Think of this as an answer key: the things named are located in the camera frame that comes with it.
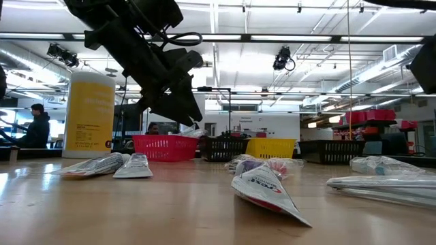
crumpled toothpaste tube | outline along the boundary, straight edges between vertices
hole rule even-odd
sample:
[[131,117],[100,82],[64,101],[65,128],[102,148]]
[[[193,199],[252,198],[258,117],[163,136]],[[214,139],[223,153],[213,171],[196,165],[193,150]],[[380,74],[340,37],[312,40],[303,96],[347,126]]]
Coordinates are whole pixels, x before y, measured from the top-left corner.
[[236,191],[236,195],[247,201],[275,212],[289,214],[311,227],[266,164],[235,176],[232,188]]
[[102,157],[89,159],[73,166],[52,172],[64,176],[93,176],[98,174],[112,174],[120,168],[128,159],[129,154],[118,152],[105,154]]
[[152,177],[149,169],[149,161],[142,153],[133,153],[129,160],[120,167],[114,174],[114,178],[146,178]]

ceiling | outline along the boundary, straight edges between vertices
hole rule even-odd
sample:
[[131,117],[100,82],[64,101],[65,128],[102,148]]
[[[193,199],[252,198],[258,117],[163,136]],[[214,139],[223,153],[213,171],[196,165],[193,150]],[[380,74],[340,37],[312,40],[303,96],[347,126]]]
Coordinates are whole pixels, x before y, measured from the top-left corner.
[[[180,0],[184,21],[168,33],[272,33],[299,35],[347,35],[346,0]],[[297,13],[301,3],[301,13]],[[386,8],[362,1],[349,0],[349,34],[351,35],[434,35],[436,33],[435,12],[420,14],[417,10]],[[0,32],[30,33],[82,33],[89,29],[72,16],[62,0],[4,0]],[[46,52],[47,41],[14,40],[14,44],[50,60]],[[117,69],[116,80],[124,83],[123,68],[101,47],[92,51],[82,42],[56,42],[62,48],[78,54],[92,70],[106,74],[105,68]],[[349,77],[349,47],[344,44],[262,44],[262,43],[219,43],[219,85],[258,91],[268,87],[270,91],[313,91],[327,92]],[[283,46],[289,46],[296,60],[296,69],[284,74],[273,71],[275,55]],[[352,71],[363,68],[383,55],[391,44],[352,44]],[[166,49],[176,46],[168,45]],[[200,44],[188,50],[202,54],[205,60],[213,61],[213,44]],[[207,77],[207,85],[214,86],[213,70],[201,68]],[[399,69],[372,78],[356,86],[359,93],[371,93],[377,88],[398,82]],[[135,81],[129,79],[130,85]]]

dark jacket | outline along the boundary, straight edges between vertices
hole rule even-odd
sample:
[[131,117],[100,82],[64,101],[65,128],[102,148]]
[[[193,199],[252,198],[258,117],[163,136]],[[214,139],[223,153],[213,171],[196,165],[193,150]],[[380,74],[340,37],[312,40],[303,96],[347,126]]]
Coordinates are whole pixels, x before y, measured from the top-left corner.
[[18,141],[22,148],[47,148],[48,135],[50,134],[50,117],[47,112],[33,117],[26,135]]

black bin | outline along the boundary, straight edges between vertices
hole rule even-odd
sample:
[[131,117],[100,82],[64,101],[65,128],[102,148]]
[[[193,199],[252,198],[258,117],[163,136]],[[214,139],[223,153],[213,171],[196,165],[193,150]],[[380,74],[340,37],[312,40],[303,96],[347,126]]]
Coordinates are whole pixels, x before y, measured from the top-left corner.
[[354,157],[360,157],[364,141],[311,140],[299,142],[301,157],[311,163],[349,165]]
[[249,140],[205,137],[200,140],[202,158],[210,162],[228,162],[245,154]]

white ceiling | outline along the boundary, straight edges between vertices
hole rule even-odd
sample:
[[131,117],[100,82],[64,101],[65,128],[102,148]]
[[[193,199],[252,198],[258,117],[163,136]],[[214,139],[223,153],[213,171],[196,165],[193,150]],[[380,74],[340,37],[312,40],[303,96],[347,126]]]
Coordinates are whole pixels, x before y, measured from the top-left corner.
[[[183,33],[196,31],[211,32],[211,14],[209,4],[213,0],[180,0],[179,5],[185,17],[184,21],[169,33]],[[245,14],[242,11],[242,0],[216,0],[218,3],[218,25],[216,33],[244,33]],[[302,13],[297,14],[295,6],[302,2]],[[333,10],[326,8],[335,2]],[[347,34],[346,0],[245,0],[247,6],[252,6],[247,13],[248,33],[282,33],[308,35],[322,19],[313,34]],[[359,0],[350,0],[350,6],[359,6]],[[61,0],[5,0],[0,31],[13,32],[55,32],[81,33],[87,27],[73,17],[67,9],[61,8]],[[309,9],[308,7],[324,7],[324,9]],[[414,10],[399,13],[398,9],[388,9],[368,24],[380,6],[365,3],[365,12],[359,14],[358,8],[353,9],[350,18],[351,34],[361,35],[434,35],[436,33],[436,13],[420,14]],[[35,8],[51,7],[57,10],[36,10]],[[49,42],[44,41],[15,41],[16,45],[33,52],[44,59],[49,59],[46,51]],[[97,51],[86,49],[82,42],[57,42],[61,47],[78,53],[82,61],[86,61],[93,69],[105,73],[106,67],[119,70],[117,82],[123,83],[122,67],[113,59],[107,61],[108,53],[104,48]],[[219,48],[220,82],[222,86],[270,86],[275,79],[272,64],[276,53],[284,44],[217,44]],[[288,45],[295,52],[299,44]],[[374,61],[382,55],[382,51],[390,45],[352,45],[352,67],[358,69]],[[327,50],[339,50],[310,76],[297,83],[306,71],[312,70],[328,53],[322,52],[326,45],[304,45],[296,55],[297,69],[290,76],[284,76],[277,81],[276,86],[290,88],[310,87],[316,91],[326,91],[337,81],[349,75],[348,46],[331,45]],[[193,47],[193,50],[203,54],[208,61],[213,59],[211,43],[203,43]],[[208,77],[212,76],[212,69],[205,69]],[[378,86],[394,82],[394,78],[386,78],[377,83]]]

